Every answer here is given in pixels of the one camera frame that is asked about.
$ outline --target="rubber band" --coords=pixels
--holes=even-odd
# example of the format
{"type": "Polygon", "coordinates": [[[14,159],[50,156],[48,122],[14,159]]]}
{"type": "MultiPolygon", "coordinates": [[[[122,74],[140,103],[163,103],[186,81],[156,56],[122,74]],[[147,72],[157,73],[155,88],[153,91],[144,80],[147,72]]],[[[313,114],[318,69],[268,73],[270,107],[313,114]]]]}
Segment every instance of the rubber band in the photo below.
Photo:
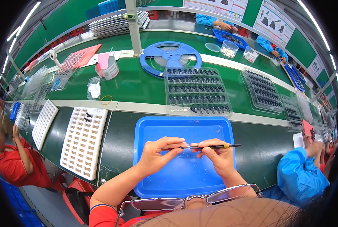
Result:
{"type": "Polygon", "coordinates": [[[108,104],[110,104],[110,103],[112,102],[112,100],[113,100],[112,96],[105,96],[105,97],[103,97],[103,98],[101,99],[100,102],[101,102],[102,105],[108,105],[108,104]],[[111,97],[111,100],[110,100],[108,103],[103,104],[103,103],[102,103],[102,100],[103,100],[104,98],[106,98],[106,97],[111,97]]]}

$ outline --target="pink paper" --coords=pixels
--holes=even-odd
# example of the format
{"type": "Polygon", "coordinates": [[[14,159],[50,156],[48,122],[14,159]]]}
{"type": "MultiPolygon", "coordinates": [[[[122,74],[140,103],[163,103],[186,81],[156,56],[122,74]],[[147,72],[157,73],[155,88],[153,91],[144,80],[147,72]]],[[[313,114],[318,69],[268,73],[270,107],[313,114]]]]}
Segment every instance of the pink paper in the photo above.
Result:
{"type": "Polygon", "coordinates": [[[110,53],[99,54],[98,63],[101,69],[108,68],[108,57],[110,57],[110,53]]]}

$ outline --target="red pen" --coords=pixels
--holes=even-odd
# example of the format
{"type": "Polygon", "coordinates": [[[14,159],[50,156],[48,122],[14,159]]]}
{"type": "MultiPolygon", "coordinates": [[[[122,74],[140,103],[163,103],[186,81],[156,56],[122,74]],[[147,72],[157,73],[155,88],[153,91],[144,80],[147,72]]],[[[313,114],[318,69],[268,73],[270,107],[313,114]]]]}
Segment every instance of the red pen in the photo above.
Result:
{"type": "Polygon", "coordinates": [[[99,63],[96,62],[96,67],[97,67],[97,71],[99,72],[99,76],[103,77],[102,71],[101,71],[101,67],[99,66],[99,63]]]}

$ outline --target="blue reel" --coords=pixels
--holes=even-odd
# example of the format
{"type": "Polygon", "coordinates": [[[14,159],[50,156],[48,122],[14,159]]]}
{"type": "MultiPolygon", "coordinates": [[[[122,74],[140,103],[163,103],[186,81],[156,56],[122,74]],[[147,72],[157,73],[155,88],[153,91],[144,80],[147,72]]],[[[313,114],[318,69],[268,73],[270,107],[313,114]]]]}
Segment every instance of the blue reel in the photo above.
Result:
{"type": "Polygon", "coordinates": [[[197,58],[197,63],[193,68],[200,68],[202,66],[202,57],[200,56],[199,52],[196,49],[187,44],[174,41],[154,43],[145,48],[140,56],[140,64],[141,67],[150,75],[153,75],[158,78],[164,78],[162,75],[163,72],[153,69],[151,66],[149,66],[148,63],[146,62],[146,59],[151,58],[153,56],[161,56],[163,59],[167,60],[166,66],[182,68],[183,65],[179,62],[179,59],[184,54],[193,54],[197,58]],[[178,48],[174,51],[165,51],[160,49],[160,47],[167,46],[178,48]]]}

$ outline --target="petri dish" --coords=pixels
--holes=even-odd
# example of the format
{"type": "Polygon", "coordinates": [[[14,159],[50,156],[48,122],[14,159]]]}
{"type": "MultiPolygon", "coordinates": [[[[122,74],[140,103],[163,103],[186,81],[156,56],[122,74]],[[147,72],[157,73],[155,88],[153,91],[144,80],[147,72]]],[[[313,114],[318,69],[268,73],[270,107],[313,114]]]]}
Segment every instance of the petri dish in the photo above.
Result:
{"type": "Polygon", "coordinates": [[[206,43],[206,48],[210,51],[220,52],[221,48],[214,43],[206,43]]]}

